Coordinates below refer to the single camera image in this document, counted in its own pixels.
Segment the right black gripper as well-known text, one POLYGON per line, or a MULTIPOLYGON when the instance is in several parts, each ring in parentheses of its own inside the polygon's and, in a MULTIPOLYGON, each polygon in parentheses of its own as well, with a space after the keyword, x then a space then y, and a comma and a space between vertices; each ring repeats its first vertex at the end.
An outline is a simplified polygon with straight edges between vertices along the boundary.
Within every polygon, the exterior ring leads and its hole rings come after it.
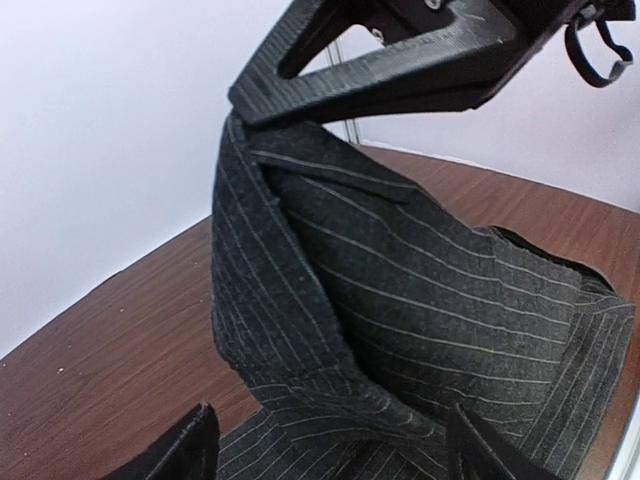
POLYGON ((250 126, 459 112, 492 99, 523 50, 573 18, 631 22, 633 1, 294 1, 229 92, 250 126), (351 29, 378 48, 305 73, 351 29))

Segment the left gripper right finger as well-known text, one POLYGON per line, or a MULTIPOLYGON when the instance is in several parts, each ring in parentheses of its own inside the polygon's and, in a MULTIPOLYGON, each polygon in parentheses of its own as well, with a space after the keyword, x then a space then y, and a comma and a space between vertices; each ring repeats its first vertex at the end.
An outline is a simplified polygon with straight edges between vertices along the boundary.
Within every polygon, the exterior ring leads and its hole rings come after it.
POLYGON ((549 471, 535 465, 487 421, 461 404, 450 409, 446 445, 450 479, 550 478, 549 471))

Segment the dark pinstriped shirt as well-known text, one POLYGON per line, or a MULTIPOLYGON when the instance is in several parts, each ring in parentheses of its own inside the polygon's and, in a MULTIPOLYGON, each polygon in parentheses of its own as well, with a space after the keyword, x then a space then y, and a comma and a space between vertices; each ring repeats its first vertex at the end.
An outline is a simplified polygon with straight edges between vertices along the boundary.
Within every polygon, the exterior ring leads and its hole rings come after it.
POLYGON ((216 349, 261 406, 221 479, 444 479, 455 406, 572 479, 635 317, 598 271, 462 223, 311 122, 227 118, 211 276, 216 349))

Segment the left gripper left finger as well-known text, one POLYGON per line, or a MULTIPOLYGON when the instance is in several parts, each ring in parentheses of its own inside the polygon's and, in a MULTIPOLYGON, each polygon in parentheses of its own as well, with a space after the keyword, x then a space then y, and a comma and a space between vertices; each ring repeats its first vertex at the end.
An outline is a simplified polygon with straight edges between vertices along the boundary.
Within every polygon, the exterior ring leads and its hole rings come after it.
POLYGON ((215 410, 200 403, 143 452, 104 480, 214 480, 220 427, 215 410))

